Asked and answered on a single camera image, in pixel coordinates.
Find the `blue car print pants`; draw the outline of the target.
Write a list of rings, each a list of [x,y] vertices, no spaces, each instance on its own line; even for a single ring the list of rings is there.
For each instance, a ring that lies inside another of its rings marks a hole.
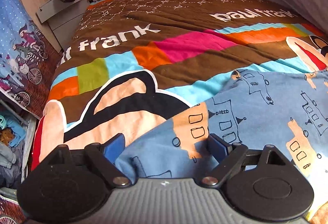
[[[327,71],[235,70],[214,97],[129,145],[115,165],[134,180],[198,177],[216,165],[207,140],[251,149],[273,144],[310,177],[327,172]]]

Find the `teal toy on floor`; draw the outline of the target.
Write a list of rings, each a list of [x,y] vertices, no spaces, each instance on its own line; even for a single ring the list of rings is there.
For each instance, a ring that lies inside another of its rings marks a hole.
[[[6,146],[17,147],[26,137],[26,131],[9,112],[1,111],[1,142]]]

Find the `paul frank colourful bedspread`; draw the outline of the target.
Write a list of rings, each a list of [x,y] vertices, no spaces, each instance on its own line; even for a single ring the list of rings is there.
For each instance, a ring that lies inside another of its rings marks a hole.
[[[327,71],[327,32],[266,0],[89,6],[55,73],[28,179],[35,202],[22,208],[40,223],[327,223],[327,172],[305,176],[273,144],[247,146],[221,187],[201,186],[211,170],[107,187],[88,167],[87,145],[122,133],[125,150],[240,69]]]

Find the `blue dotted wardrobe curtain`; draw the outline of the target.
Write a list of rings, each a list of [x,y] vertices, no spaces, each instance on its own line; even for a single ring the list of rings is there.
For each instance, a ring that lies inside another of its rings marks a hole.
[[[1,93],[41,118],[59,54],[20,0],[1,0]]]

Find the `grey bedside cabinet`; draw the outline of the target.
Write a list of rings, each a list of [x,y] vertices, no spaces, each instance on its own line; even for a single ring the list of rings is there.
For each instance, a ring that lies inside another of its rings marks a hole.
[[[36,15],[42,24],[48,23],[59,45],[63,50],[66,50],[70,46],[77,26],[89,5],[89,0],[75,0],[73,2],[49,0],[40,6]]]

